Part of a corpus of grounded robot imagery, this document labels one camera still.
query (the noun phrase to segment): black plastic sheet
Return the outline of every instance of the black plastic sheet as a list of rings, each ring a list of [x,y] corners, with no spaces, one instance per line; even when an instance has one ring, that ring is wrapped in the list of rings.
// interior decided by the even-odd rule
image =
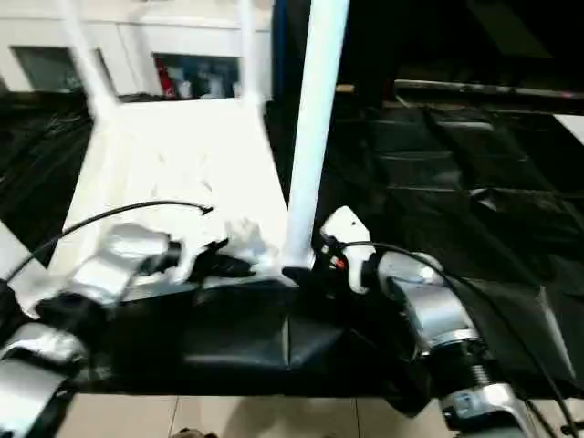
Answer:
[[[0,99],[0,220],[29,249],[62,229],[92,125],[81,94]]]
[[[294,105],[266,120],[289,190]],[[315,230],[342,205],[373,240],[435,256],[502,309],[567,394],[584,388],[584,146],[552,116],[361,108],[337,96]],[[549,387],[480,297],[461,290],[525,391]]]
[[[78,383],[100,393],[375,396],[417,413],[428,402],[422,364],[363,338],[353,327],[370,314],[332,299],[331,286],[263,282],[126,303]]]

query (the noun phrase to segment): floor tile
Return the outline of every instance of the floor tile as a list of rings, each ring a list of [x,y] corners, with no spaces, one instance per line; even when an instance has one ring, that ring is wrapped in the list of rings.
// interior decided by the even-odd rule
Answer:
[[[177,397],[79,395],[58,438],[166,438]]]
[[[561,433],[561,426],[567,424],[562,411],[559,409],[558,404],[553,400],[535,400],[534,403],[537,405],[540,411],[544,414],[547,422],[554,428],[554,431],[558,436],[564,436]],[[574,421],[584,420],[584,400],[569,399],[566,401],[569,411],[572,413]],[[584,437],[584,431],[579,432],[579,436]]]
[[[351,399],[181,397],[172,431],[184,427],[219,438],[358,438]]]
[[[394,410],[385,400],[357,399],[360,438],[452,438],[446,428],[438,402],[433,401],[420,414],[408,418]]]

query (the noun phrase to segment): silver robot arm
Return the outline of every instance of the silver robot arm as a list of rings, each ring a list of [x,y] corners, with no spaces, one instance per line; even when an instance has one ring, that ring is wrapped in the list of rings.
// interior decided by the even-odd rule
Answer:
[[[181,245],[136,224],[114,226],[99,249],[36,306],[0,349],[0,438],[52,436],[75,395],[70,384],[136,276],[177,266]]]
[[[341,243],[370,240],[369,231],[348,207],[338,209],[321,234],[325,241],[334,237]],[[502,378],[463,303],[434,269],[400,253],[386,252],[379,258],[367,246],[342,252],[353,293],[372,293],[363,286],[371,283],[364,278],[368,271],[374,273],[375,287],[404,309],[449,429],[464,433],[459,436],[538,436],[526,405]],[[430,256],[417,255],[442,269]]]

